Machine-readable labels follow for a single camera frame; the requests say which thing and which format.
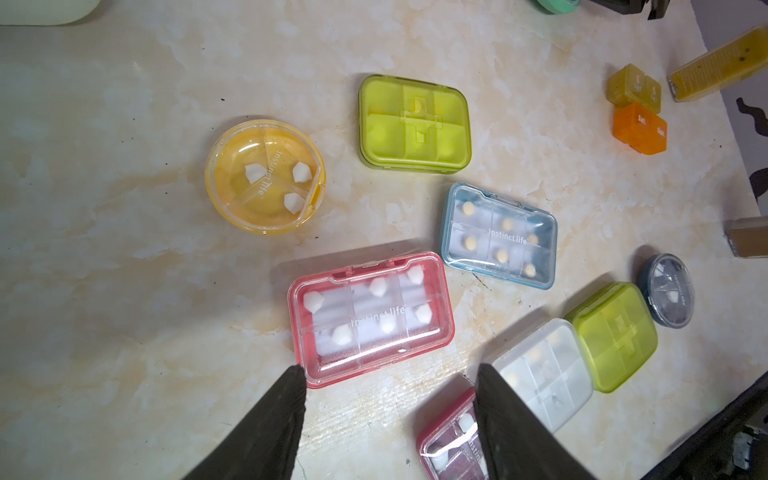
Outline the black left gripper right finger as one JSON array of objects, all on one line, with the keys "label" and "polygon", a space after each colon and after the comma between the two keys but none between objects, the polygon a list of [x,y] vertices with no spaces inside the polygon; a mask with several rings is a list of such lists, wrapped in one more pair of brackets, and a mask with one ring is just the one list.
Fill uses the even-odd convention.
[{"label": "black left gripper right finger", "polygon": [[492,365],[478,367],[478,436],[491,479],[591,479]]}]

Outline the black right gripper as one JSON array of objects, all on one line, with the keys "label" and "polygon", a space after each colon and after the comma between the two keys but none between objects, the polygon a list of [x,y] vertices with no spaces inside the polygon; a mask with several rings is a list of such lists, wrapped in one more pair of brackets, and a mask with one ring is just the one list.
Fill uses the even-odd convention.
[{"label": "black right gripper", "polygon": [[592,0],[592,2],[622,15],[640,14],[649,3],[651,5],[649,20],[663,18],[670,4],[670,0]]}]

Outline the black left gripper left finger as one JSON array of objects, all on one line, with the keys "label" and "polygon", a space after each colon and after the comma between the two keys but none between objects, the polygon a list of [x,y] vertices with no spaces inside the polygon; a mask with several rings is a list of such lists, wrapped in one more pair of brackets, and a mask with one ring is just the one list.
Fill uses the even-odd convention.
[{"label": "black left gripper left finger", "polygon": [[305,370],[294,365],[276,380],[188,479],[289,479],[306,412]]}]

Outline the magenta small pillbox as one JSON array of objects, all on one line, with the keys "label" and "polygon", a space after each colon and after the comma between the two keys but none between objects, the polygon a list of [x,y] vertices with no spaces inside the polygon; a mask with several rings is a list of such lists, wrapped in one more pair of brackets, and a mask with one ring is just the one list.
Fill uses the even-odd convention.
[{"label": "magenta small pillbox", "polygon": [[429,479],[488,479],[470,386],[418,436],[417,452]]}]

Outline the clear white pillbox front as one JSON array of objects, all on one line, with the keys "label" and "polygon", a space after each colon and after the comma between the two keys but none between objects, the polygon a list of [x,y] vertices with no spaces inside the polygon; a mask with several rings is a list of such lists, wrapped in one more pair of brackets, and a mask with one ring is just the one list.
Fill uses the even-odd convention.
[{"label": "clear white pillbox front", "polygon": [[552,433],[591,398],[593,380],[576,331],[554,318],[517,338],[491,365]]}]

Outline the yellow small pillbox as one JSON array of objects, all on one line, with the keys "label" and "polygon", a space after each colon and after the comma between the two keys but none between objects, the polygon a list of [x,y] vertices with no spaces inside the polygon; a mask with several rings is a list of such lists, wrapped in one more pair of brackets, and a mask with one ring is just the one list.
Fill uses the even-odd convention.
[{"label": "yellow small pillbox", "polygon": [[606,83],[606,98],[617,108],[639,103],[655,114],[661,113],[661,84],[633,64],[610,76]]}]

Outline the green round pillbox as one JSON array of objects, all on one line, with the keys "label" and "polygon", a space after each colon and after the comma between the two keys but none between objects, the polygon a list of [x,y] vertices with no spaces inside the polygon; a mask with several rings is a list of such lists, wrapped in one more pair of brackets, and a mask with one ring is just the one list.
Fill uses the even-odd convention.
[{"label": "green round pillbox", "polygon": [[564,15],[574,12],[581,4],[580,0],[536,0],[536,3],[550,14]]}]

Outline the orange small pillbox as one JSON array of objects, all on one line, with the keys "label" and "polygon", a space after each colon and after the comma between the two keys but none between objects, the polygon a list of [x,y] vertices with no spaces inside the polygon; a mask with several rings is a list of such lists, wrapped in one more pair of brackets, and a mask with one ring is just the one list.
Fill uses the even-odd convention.
[{"label": "orange small pillbox", "polygon": [[616,109],[612,129],[617,139],[644,155],[667,149],[667,122],[640,103]]}]

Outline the red rectangular pillbox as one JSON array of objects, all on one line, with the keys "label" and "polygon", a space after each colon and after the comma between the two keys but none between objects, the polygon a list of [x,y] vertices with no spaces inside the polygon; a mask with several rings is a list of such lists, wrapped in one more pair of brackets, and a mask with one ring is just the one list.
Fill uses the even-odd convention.
[{"label": "red rectangular pillbox", "polygon": [[445,347],[456,331],[443,261],[430,251],[299,277],[287,304],[311,389]]}]

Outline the green lid white pillbox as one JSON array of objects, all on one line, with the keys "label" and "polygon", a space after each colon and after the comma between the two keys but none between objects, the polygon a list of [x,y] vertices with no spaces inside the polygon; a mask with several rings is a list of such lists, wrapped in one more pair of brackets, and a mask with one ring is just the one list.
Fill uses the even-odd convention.
[{"label": "green lid white pillbox", "polygon": [[566,314],[601,393],[624,384],[653,355],[658,333],[646,301],[633,283],[613,282]]}]

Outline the blue rectangular pillbox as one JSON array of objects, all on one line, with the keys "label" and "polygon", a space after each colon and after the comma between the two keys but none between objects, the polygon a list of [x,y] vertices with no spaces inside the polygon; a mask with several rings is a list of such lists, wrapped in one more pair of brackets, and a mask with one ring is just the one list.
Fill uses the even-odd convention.
[{"label": "blue rectangular pillbox", "polygon": [[547,290],[555,282],[557,235],[551,213],[457,182],[446,197],[440,256],[459,270]]}]

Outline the dark round pillbox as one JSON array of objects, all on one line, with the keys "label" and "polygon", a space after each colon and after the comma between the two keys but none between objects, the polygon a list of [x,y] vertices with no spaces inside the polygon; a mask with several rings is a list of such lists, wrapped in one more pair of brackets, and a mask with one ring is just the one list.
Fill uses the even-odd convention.
[{"label": "dark round pillbox", "polygon": [[670,253],[650,257],[639,271],[637,286],[656,323],[672,329],[682,329],[690,323],[695,293],[688,269],[680,258]]}]

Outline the yellow round pillbox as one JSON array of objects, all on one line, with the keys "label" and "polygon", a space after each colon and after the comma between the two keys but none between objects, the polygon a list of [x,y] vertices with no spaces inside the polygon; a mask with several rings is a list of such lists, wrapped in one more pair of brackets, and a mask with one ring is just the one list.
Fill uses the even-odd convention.
[{"label": "yellow round pillbox", "polygon": [[326,168],[303,132],[256,119],[233,126],[213,144],[205,184],[214,208],[232,225],[277,235],[297,229],[319,209]]}]

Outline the olive lid pillbox back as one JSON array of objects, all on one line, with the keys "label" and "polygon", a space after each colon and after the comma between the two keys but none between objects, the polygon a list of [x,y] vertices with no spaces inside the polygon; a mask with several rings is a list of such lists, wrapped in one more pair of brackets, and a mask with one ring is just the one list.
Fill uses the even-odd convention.
[{"label": "olive lid pillbox back", "polygon": [[455,88],[370,75],[358,111],[360,156],[370,168],[453,174],[471,161],[468,102]]}]

